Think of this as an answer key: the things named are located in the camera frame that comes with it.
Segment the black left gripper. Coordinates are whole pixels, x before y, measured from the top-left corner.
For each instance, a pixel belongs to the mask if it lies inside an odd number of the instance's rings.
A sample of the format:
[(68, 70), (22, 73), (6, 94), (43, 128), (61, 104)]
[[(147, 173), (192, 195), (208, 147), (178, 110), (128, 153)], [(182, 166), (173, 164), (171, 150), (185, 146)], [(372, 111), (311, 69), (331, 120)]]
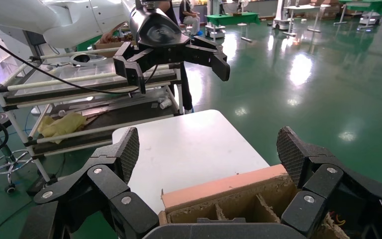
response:
[(116, 74), (141, 93), (146, 93), (146, 83), (154, 76), (157, 64), (186, 61), (210, 67), (220, 80), (229, 80), (230, 65), (222, 46), (200, 36), (190, 39), (160, 9), (135, 8), (129, 25), (137, 45), (123, 42), (113, 61)]

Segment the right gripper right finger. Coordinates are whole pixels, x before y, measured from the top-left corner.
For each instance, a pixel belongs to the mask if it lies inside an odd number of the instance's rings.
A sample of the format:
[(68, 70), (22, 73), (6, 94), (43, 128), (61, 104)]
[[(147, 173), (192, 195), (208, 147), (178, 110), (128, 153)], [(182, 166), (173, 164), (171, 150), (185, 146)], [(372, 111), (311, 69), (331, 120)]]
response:
[(279, 130), (277, 152), (298, 189), (281, 222), (307, 238), (327, 217), (344, 236), (382, 238), (382, 183), (342, 163), (325, 147), (306, 143), (288, 126)]

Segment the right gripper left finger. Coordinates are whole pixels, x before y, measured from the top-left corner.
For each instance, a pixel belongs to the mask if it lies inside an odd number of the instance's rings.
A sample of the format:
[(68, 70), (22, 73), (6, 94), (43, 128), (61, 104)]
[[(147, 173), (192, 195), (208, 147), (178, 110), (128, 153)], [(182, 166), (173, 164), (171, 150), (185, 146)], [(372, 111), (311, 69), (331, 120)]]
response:
[(138, 130), (129, 127), (118, 143), (97, 148), (81, 169), (37, 193), (34, 238), (68, 239), (96, 212), (121, 239), (141, 239), (157, 227), (156, 213), (128, 186), (139, 148)]

